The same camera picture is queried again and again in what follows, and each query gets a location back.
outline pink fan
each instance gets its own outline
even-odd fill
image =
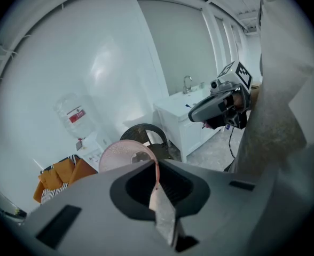
[[[158,161],[153,152],[135,140],[120,140],[104,151],[99,162],[99,173],[149,160],[154,160],[156,163],[156,182],[159,182]]]

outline striped fabric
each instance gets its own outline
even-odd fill
[[[69,157],[66,157],[66,158],[62,159],[61,161],[65,160],[67,158],[70,158],[70,160],[74,163],[74,165],[76,165],[76,158],[79,158],[79,157],[77,155],[71,155]],[[52,168],[54,168],[54,165],[51,165],[51,166],[47,167],[46,169],[42,170],[41,173],[43,173],[44,171],[51,170]],[[63,191],[67,187],[68,187],[68,183],[63,183],[61,188],[58,188],[58,189],[55,189],[55,190],[50,190],[50,189],[43,190],[42,197],[41,197],[41,204],[49,201],[56,194],[59,194],[61,191]]]

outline red label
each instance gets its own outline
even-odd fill
[[[69,120],[71,123],[76,122],[79,118],[83,117],[86,114],[84,110],[81,110],[80,112],[76,113],[75,115],[71,116]]]

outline faucet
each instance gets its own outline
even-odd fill
[[[190,87],[189,88],[187,88],[186,87],[186,85],[185,85],[185,79],[186,78],[189,78],[189,80],[190,80]],[[183,94],[186,94],[186,93],[188,93],[188,91],[191,89],[191,81],[192,81],[193,79],[191,78],[191,76],[185,76],[184,78],[183,78]]]

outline white countertop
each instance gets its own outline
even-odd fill
[[[158,100],[154,103],[156,109],[164,110],[178,117],[179,121],[183,121],[188,118],[190,109],[199,101],[210,95],[209,85],[205,85],[205,88],[201,89],[199,86],[192,87],[192,92],[183,94],[178,92],[167,98]]]

